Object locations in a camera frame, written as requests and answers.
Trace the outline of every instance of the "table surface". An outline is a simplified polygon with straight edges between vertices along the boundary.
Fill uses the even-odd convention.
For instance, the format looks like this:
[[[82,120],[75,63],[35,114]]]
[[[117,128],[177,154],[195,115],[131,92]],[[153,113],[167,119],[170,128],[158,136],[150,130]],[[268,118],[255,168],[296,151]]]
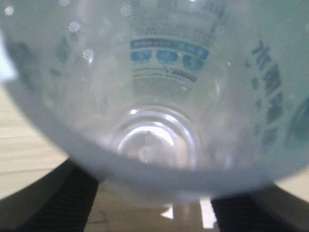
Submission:
[[[0,199],[39,180],[66,159],[22,117],[0,85]],[[309,167],[277,184],[309,202]]]

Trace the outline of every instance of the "black object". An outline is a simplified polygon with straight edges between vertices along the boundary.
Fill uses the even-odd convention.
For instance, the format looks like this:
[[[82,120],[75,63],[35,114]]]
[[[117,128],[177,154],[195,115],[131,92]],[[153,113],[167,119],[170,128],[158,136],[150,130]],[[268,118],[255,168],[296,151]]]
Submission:
[[[97,189],[98,182],[95,179],[81,169],[73,168],[48,203],[14,232],[82,232]]]
[[[272,187],[264,192],[277,189]],[[257,201],[258,193],[241,195],[233,198],[212,201],[212,207],[217,217],[220,232],[307,232],[294,224],[288,218],[281,217],[278,212],[269,210],[266,202],[261,199]],[[304,211],[297,208],[290,208],[290,215],[309,219],[309,215],[302,215]]]

